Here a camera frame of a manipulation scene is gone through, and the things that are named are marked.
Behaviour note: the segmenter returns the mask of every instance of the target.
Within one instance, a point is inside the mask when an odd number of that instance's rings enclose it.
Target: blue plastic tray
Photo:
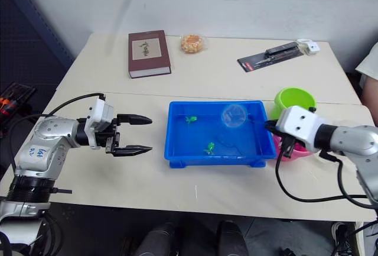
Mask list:
[[[221,115],[229,105],[241,105],[247,120],[228,128]],[[196,116],[191,123],[186,117]],[[264,129],[267,120],[261,101],[171,102],[168,114],[164,157],[170,167],[237,165],[264,167],[276,157],[272,135]],[[214,143],[211,155],[208,144]]]

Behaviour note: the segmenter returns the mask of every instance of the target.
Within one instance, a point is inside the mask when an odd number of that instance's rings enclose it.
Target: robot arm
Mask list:
[[[150,124],[152,120],[134,114],[118,114],[113,118],[113,107],[104,99],[97,99],[87,118],[49,116],[35,126],[32,138],[19,152],[8,195],[0,203],[0,231],[6,232],[11,243],[20,242],[19,229],[16,229],[20,221],[24,221],[24,229],[41,223],[50,207],[50,194],[71,193],[54,187],[69,149],[82,145],[94,150],[104,147],[105,153],[115,157],[142,154],[152,149],[143,145],[119,147],[117,127],[126,122],[141,125]],[[21,243],[30,243],[29,236],[25,234]]]
[[[348,157],[357,167],[357,178],[369,201],[378,205],[378,128],[328,125],[318,115],[292,106],[283,111],[273,132],[293,136],[313,153],[325,150]]]

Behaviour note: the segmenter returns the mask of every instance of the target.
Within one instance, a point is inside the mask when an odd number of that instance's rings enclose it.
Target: gray floor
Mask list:
[[[197,221],[214,234],[220,221],[234,221],[245,236],[250,255],[279,255],[281,248],[290,248],[296,255],[330,255],[333,249],[332,222],[289,222],[245,216],[58,203],[54,204],[51,213],[66,232],[66,244],[59,255],[119,255],[125,238],[142,239],[156,225],[164,222],[180,224],[185,218]]]
[[[371,228],[367,228],[364,231],[364,244],[365,255],[372,256],[376,250],[376,241],[378,241],[378,235],[369,236],[378,232],[378,225],[374,225]]]

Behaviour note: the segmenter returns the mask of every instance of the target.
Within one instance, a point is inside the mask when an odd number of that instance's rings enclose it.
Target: black wire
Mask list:
[[[49,215],[45,215],[45,220],[48,223],[48,226],[50,227],[50,236],[51,236],[51,241],[50,241],[50,247],[48,248],[47,253],[45,256],[51,256],[51,253],[53,252],[54,246],[55,246],[55,230],[54,230],[54,224],[52,220],[49,218]]]
[[[47,217],[50,218],[50,220],[52,221],[52,223],[54,223],[56,225],[56,227],[58,227],[58,230],[59,230],[59,234],[60,234],[60,238],[59,238],[59,243],[58,243],[58,246],[57,246],[57,249],[51,253],[51,256],[56,256],[61,248],[63,247],[63,244],[64,244],[64,234],[63,234],[63,230],[59,224],[59,222],[53,217],[51,216],[49,213],[47,214]]]
[[[369,205],[369,204],[364,204],[361,202],[358,202],[356,200],[353,200],[351,196],[348,195],[348,193],[345,191],[344,185],[343,185],[343,178],[342,178],[342,173],[343,173],[343,162],[339,160],[338,158],[336,159],[336,162],[338,162],[338,169],[337,169],[337,184],[338,187],[340,188],[340,191],[342,192],[343,196],[351,202],[352,204],[355,204],[358,207],[364,208],[364,209],[371,209],[371,210],[377,210],[377,206]]]
[[[12,247],[8,237],[5,233],[0,231],[0,241],[2,244],[2,250],[4,251],[4,256],[12,256]]]
[[[34,117],[49,117],[49,116],[51,116],[51,115],[50,114],[32,114],[32,115],[28,115],[28,116],[22,117],[19,120],[15,121],[12,124],[12,126],[9,128],[9,131],[8,131],[8,145],[9,145],[9,154],[11,156],[11,164],[12,164],[13,172],[16,169],[16,162],[14,161],[14,152],[13,152],[13,147],[12,147],[12,135],[13,135],[14,128],[20,122],[22,122],[24,120],[27,120],[29,118],[34,118]]]
[[[281,152],[279,153],[278,158],[277,158],[275,173],[276,173],[276,178],[277,178],[279,187],[291,199],[294,199],[296,201],[303,202],[303,203],[318,203],[318,202],[327,202],[327,201],[341,200],[341,199],[345,199],[346,198],[344,195],[341,195],[341,196],[325,197],[325,198],[318,198],[318,199],[302,199],[302,198],[298,198],[298,197],[290,194],[286,190],[285,186],[282,184],[281,178],[279,177],[279,171],[278,171],[278,169],[279,169],[279,165],[281,163],[281,159],[282,159],[283,154],[284,154],[284,151],[281,150]],[[351,198],[366,198],[365,195],[348,195],[348,196],[351,197]]]
[[[350,232],[350,233],[346,236],[346,238],[349,238],[349,237],[351,237],[351,236],[353,236],[353,235],[359,233],[360,231],[363,231],[364,229],[367,229],[367,228],[369,228],[369,227],[371,227],[372,225],[375,225],[375,224],[377,224],[377,223],[378,223],[378,219],[375,220],[375,221],[373,221],[373,222],[369,222],[369,223],[367,223],[367,224],[361,226],[360,228],[356,229],[355,231]],[[340,244],[341,244],[341,243],[335,245],[335,247],[334,247],[333,250],[332,250],[331,256],[335,256],[335,255],[336,255],[337,249],[338,249],[338,247],[340,246]]]
[[[378,234],[378,232],[375,232],[375,233],[373,233],[373,234],[366,235],[366,237],[375,236],[375,235],[377,235],[377,234]]]
[[[76,98],[70,99],[69,101],[66,101],[65,103],[62,103],[61,105],[59,105],[58,107],[56,107],[54,110],[52,110],[49,114],[50,115],[54,115],[55,112],[57,112],[61,108],[65,107],[66,105],[68,105],[68,104],[70,104],[72,102],[75,102],[75,101],[79,101],[79,100],[81,100],[83,98],[90,98],[92,96],[99,96],[100,99],[105,100],[105,95],[103,93],[100,93],[100,92],[90,93],[88,95],[81,95],[81,96],[78,96]]]

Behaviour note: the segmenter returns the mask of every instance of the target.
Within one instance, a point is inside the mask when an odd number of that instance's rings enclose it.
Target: brown book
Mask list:
[[[170,74],[164,30],[129,34],[129,74],[131,78]]]

